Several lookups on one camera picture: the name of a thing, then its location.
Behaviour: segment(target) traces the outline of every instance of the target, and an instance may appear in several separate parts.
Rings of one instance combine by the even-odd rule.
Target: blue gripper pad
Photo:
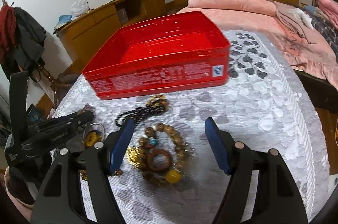
[[[110,173],[113,174],[116,170],[119,170],[122,164],[122,160],[129,146],[132,135],[134,134],[134,122],[132,119],[128,119],[127,123],[122,126],[123,129],[119,140],[117,141],[113,152],[110,155]]]
[[[232,168],[229,164],[229,153],[219,136],[219,134],[227,132],[219,130],[211,117],[207,118],[205,121],[204,130],[218,167],[223,170],[225,174],[231,174]]]

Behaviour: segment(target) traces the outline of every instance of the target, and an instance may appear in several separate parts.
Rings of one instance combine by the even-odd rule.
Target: metal screw
[[[240,150],[244,148],[244,144],[242,142],[236,142],[234,146]]]
[[[275,148],[272,148],[272,149],[270,150],[270,152],[271,152],[271,154],[274,155],[274,156],[276,156],[276,155],[279,154],[279,152],[278,152]]]
[[[61,149],[61,151],[60,151],[60,154],[61,155],[66,155],[68,153],[68,149],[67,148],[63,148],[63,149]]]
[[[103,148],[103,146],[104,146],[104,143],[103,143],[103,142],[96,142],[96,143],[94,144],[94,147],[95,147],[96,149]]]

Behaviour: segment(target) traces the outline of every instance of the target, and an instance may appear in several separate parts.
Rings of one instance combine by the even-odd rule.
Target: red box
[[[201,12],[120,28],[82,71],[96,95],[115,99],[224,84],[229,41]]]

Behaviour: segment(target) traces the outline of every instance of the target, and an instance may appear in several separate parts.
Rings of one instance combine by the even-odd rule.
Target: pink blanket
[[[276,6],[271,0],[189,0],[188,7],[240,10],[276,16]]]
[[[277,4],[284,11],[291,6]],[[320,79],[327,79],[338,90],[338,64],[336,56],[324,37],[304,26],[310,39],[299,37],[277,18],[256,13],[223,9],[201,9],[186,7],[179,11],[201,11],[221,30],[246,30],[263,33],[279,49],[291,66]]]
[[[330,19],[330,22],[338,29],[338,3],[333,0],[318,0],[319,9]]]

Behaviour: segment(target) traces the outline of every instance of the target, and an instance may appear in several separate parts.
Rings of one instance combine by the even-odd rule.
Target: wooden desk
[[[117,11],[125,9],[128,22],[121,24]],[[164,0],[114,0],[77,18],[59,32],[59,38],[81,72],[101,46],[121,27],[163,16]]]

